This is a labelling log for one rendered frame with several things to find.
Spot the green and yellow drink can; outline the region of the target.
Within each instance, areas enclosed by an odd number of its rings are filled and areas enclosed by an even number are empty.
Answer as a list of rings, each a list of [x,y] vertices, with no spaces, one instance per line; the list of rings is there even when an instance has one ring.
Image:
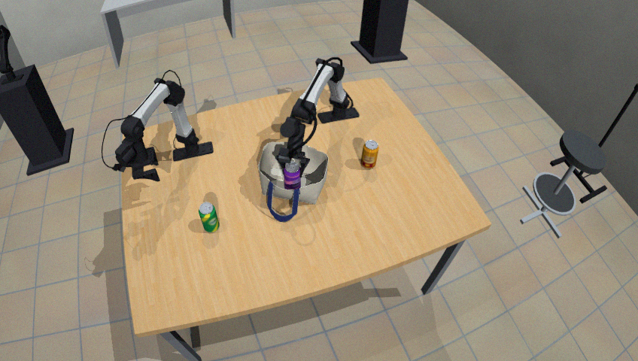
[[[199,206],[199,216],[206,232],[216,232],[219,229],[217,213],[210,202],[204,202]]]

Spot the purple drink can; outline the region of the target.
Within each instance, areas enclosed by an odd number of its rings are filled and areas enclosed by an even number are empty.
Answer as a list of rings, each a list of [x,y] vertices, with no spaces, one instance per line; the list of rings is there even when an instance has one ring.
[[[296,162],[290,162],[284,167],[284,188],[296,190],[301,187],[300,167]]]

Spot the yellow and red drink can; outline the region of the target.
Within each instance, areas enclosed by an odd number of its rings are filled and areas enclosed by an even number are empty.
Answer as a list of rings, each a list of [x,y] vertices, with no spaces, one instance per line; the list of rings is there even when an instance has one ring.
[[[378,149],[378,143],[373,140],[368,140],[363,145],[363,152],[360,163],[364,168],[371,169],[375,167]]]

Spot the white tote bag with blue handles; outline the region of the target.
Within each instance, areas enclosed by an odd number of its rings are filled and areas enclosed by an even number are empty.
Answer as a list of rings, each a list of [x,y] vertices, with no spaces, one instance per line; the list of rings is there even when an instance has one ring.
[[[309,147],[308,145],[302,144],[302,152],[305,152],[305,156],[303,157],[310,159],[310,162],[306,166],[303,173],[320,175],[322,176],[321,181],[316,184],[309,184],[306,187],[302,187],[296,190],[286,190],[277,187],[269,180],[269,175],[272,168],[281,169],[278,160],[275,158],[275,156],[279,154],[279,150],[281,147],[287,148],[287,142],[270,142],[266,144],[263,148],[258,169],[260,173],[260,182],[263,195],[268,196],[267,206],[270,210],[270,213],[276,220],[280,222],[287,222],[297,214],[299,201],[316,204],[317,198],[320,195],[324,183],[327,179],[327,166],[329,158],[325,153],[315,150],[313,147]],[[273,196],[293,200],[292,214],[277,214],[272,209]]]

